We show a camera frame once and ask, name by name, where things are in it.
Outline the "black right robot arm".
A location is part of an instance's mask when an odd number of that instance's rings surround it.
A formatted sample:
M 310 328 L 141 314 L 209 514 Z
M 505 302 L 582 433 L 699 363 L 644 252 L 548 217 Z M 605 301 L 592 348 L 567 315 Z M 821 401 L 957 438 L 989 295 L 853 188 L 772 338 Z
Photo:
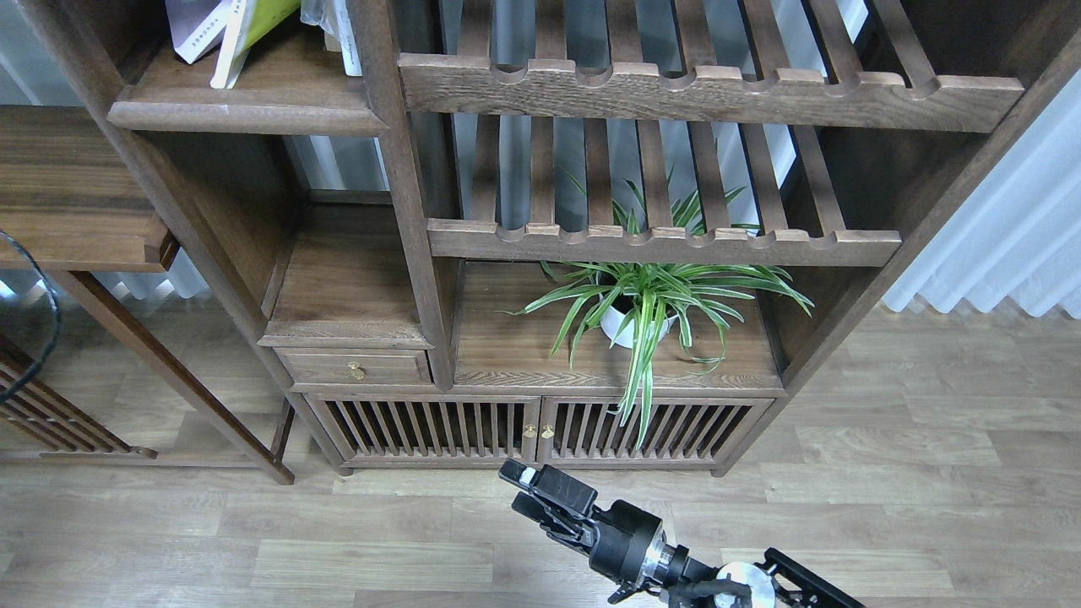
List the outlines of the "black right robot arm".
M 595 506 L 597 491 L 545 465 L 533 470 L 506 459 L 502 480 L 520 488 L 511 508 L 548 538 L 586 556 L 590 568 L 618 584 L 609 603 L 645 592 L 669 607 L 860 607 L 818 574 L 776 548 L 763 561 L 730 561 L 713 568 L 695 561 L 685 546 L 669 546 L 660 517 L 623 500 Z

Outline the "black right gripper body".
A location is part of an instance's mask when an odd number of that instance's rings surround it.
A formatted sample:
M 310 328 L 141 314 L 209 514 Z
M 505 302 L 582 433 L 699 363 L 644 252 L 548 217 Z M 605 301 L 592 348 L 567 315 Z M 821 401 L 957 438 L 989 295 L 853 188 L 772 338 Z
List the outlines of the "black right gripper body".
M 663 520 L 643 508 L 616 500 L 610 508 L 592 508 L 584 525 L 578 551 L 593 571 L 629 589 L 651 584 L 669 586 L 679 581 L 686 548 L 665 542 Z

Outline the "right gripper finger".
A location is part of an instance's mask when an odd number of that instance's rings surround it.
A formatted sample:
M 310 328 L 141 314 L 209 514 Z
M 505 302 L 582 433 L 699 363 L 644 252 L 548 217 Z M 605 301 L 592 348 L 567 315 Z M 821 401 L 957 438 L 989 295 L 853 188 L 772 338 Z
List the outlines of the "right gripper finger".
M 516 459 L 506 459 L 498 471 L 501 480 L 513 484 L 528 497 L 576 518 L 588 518 L 597 491 L 574 477 L 545 464 L 533 470 Z
M 544 530 L 546 536 L 555 542 L 572 550 L 584 550 L 582 542 L 584 525 L 563 508 L 553 507 L 548 502 L 526 492 L 519 492 L 513 498 L 511 508 L 533 523 L 540 524 L 540 530 Z

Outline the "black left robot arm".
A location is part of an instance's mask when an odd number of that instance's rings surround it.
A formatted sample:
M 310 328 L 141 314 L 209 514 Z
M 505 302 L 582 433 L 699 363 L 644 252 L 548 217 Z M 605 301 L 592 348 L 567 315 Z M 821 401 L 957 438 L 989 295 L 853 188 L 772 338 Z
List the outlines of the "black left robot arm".
M 30 265 L 30 270 L 35 277 L 37 277 L 39 285 L 41 285 L 44 289 L 44 298 L 46 298 L 46 312 L 49 312 L 50 319 L 49 328 L 46 329 L 46 332 L 42 334 L 42 344 L 39 353 L 31 356 L 31 361 L 24 366 L 24 370 L 19 376 L 16 376 L 15 380 L 3 389 L 1 404 L 6 404 L 12 397 L 16 396 L 21 389 L 26 388 L 31 381 L 39 376 L 43 366 L 45 366 L 46 361 L 49 361 L 51 354 L 53 354 L 53 351 L 57 348 L 64 322 L 62 321 L 62 309 L 59 307 L 57 286 L 54 285 L 49 277 L 46 277 L 46 272 L 44 272 L 35 257 L 32 257 L 32 254 L 27 247 L 6 232 L 1 232 L 1 235 L 3 235 L 3 240 L 13 249 L 17 257 L 22 257 L 23 261 Z

